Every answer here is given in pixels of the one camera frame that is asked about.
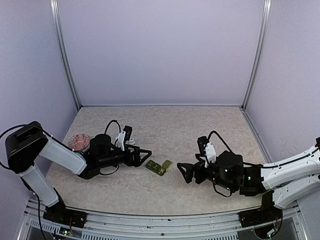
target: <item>white wall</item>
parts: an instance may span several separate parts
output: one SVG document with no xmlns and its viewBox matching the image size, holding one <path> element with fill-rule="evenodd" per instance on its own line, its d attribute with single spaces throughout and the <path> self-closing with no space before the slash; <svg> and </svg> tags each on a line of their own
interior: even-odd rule
<svg viewBox="0 0 320 240">
<path fill-rule="evenodd" d="M 264 0 L 63 0 L 81 104 L 238 105 Z"/>
<path fill-rule="evenodd" d="M 320 137 L 320 2 L 272 1 L 248 114 L 273 161 Z M 298 201 L 311 240 L 320 236 L 320 189 Z"/>
<path fill-rule="evenodd" d="M 50 2 L 0 2 L 0 133 L 39 121 L 62 139 L 76 115 L 60 59 Z M 0 160 L 7 165 L 4 139 Z M 46 173 L 49 164 L 37 164 Z M 0 167 L 0 239 L 13 240 L 29 199 L 20 178 Z"/>
</svg>

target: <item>enclosure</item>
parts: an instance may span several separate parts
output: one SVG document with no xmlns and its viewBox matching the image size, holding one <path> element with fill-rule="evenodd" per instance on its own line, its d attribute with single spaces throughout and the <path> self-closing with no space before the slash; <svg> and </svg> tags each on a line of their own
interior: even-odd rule
<svg viewBox="0 0 320 240">
<path fill-rule="evenodd" d="M 37 159 L 66 205 L 90 216 L 71 239 L 253 239 L 235 216 L 258 207 L 261 196 L 223 198 L 210 182 L 187 184 L 177 163 L 195 163 L 197 139 L 212 130 L 254 164 L 297 155 L 320 137 L 319 1 L 0 6 L 1 132 L 38 121 L 68 144 L 75 134 L 103 133 L 117 119 L 133 127 L 135 143 L 152 150 L 151 159 L 173 162 L 161 177 L 144 166 L 121 166 L 83 180 Z M 116 126 L 109 131 L 114 139 Z M 212 141 L 221 154 L 224 145 Z M 4 137 L 0 150 L 7 165 Z M 0 172 L 2 238 L 42 239 L 37 201 L 18 175 Z M 319 239 L 319 196 L 315 190 L 284 210 L 282 236 Z M 43 224 L 46 232 L 58 229 Z"/>
</svg>

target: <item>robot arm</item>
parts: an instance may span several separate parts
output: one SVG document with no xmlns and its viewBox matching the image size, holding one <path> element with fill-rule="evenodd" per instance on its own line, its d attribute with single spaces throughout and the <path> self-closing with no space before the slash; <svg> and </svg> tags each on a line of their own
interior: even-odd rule
<svg viewBox="0 0 320 240">
<path fill-rule="evenodd" d="M 99 175 L 102 168 L 116 167 L 122 163 L 129 167 L 139 167 L 152 152 L 140 149 L 138 146 L 127 145 L 126 141 L 130 138 L 131 132 L 132 127 L 125 126 L 119 133 L 124 135 L 121 147 L 114 146 L 109 135 L 98 134 L 90 140 L 87 151 L 75 152 L 49 136 L 43 131 L 40 123 L 34 121 L 7 137 L 5 146 L 8 166 L 45 204 L 46 213 L 43 216 L 45 219 L 67 225 L 68 221 L 73 219 L 75 221 L 73 226 L 83 227 L 86 214 L 66 209 L 58 192 L 48 183 L 35 164 L 36 157 L 44 157 L 86 180 Z"/>
<path fill-rule="evenodd" d="M 177 164 L 186 183 L 193 178 L 197 184 L 209 180 L 217 193 L 221 194 L 216 185 L 228 190 L 230 196 L 236 191 L 248 197 L 265 193 L 258 211 L 239 214 L 243 227 L 269 221 L 267 214 L 282 213 L 290 203 L 320 186 L 320 138 L 317 138 L 316 145 L 300 154 L 263 165 L 244 162 L 243 157 L 233 153 L 224 141 L 229 151 L 210 161 L 210 156 L 215 153 L 213 147 L 209 147 L 213 146 L 210 137 L 202 136 L 197 143 L 200 153 L 195 157 L 198 162 Z"/>
</svg>

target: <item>table surface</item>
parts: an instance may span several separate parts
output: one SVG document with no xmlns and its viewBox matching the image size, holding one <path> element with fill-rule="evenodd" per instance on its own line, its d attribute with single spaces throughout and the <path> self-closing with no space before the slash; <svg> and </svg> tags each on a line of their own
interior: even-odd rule
<svg viewBox="0 0 320 240">
<path fill-rule="evenodd" d="M 81 209 L 134 215 L 195 215 L 257 207 L 261 195 L 245 197 L 234 193 L 225 198 L 214 192 L 212 183 L 187 184 L 177 163 L 196 163 L 199 152 L 197 139 L 216 130 L 236 154 L 249 163 L 264 163 L 262 153 L 237 107 L 211 106 L 128 106 L 83 107 L 68 130 L 64 143 L 79 133 L 93 138 L 104 132 L 110 120 L 116 119 L 123 128 L 132 126 L 135 144 L 152 150 L 149 159 L 173 164 L 164 176 L 141 167 L 120 165 L 109 176 L 84 180 L 53 163 L 46 178 L 59 192 L 65 204 Z M 108 134 L 115 140 L 118 127 L 112 124 Z M 217 154 L 226 148 L 212 136 Z M 115 168 L 103 169 L 103 173 Z M 227 194 L 225 189 L 217 189 Z"/>
</svg>

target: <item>small electronic component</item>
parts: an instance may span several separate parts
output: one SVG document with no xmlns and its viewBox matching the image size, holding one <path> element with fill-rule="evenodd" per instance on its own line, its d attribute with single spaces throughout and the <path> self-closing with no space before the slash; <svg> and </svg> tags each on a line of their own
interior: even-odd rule
<svg viewBox="0 0 320 240">
<path fill-rule="evenodd" d="M 146 167 L 147 169 L 150 169 L 150 170 L 151 170 L 151 168 L 152 168 L 152 166 L 153 166 L 154 164 L 155 164 L 154 161 L 149 160 L 149 161 L 146 163 L 145 167 Z"/>
<path fill-rule="evenodd" d="M 149 160 L 147 162 L 147 164 L 145 165 L 145 167 L 147 169 L 150 169 L 152 172 L 158 174 L 159 176 L 163 176 L 166 171 L 167 171 L 167 168 L 172 164 L 171 161 L 169 160 L 165 160 L 165 162 L 162 164 L 162 166 L 159 164 L 159 163 L 156 163 L 155 161 L 153 160 Z"/>
<path fill-rule="evenodd" d="M 155 162 L 151 167 L 151 171 L 154 173 L 157 173 L 160 168 L 161 168 L 160 164 Z"/>
<path fill-rule="evenodd" d="M 64 235 L 64 236 L 69 236 L 70 232 L 71 232 L 70 229 L 60 227 L 59 234 Z"/>
<path fill-rule="evenodd" d="M 157 171 L 156 174 L 163 176 L 166 173 L 167 169 L 163 166 L 161 166 Z"/>
<path fill-rule="evenodd" d="M 172 161 L 165 160 L 164 163 L 162 164 L 162 167 L 164 167 L 165 169 L 168 169 L 171 164 L 172 164 Z"/>
</svg>

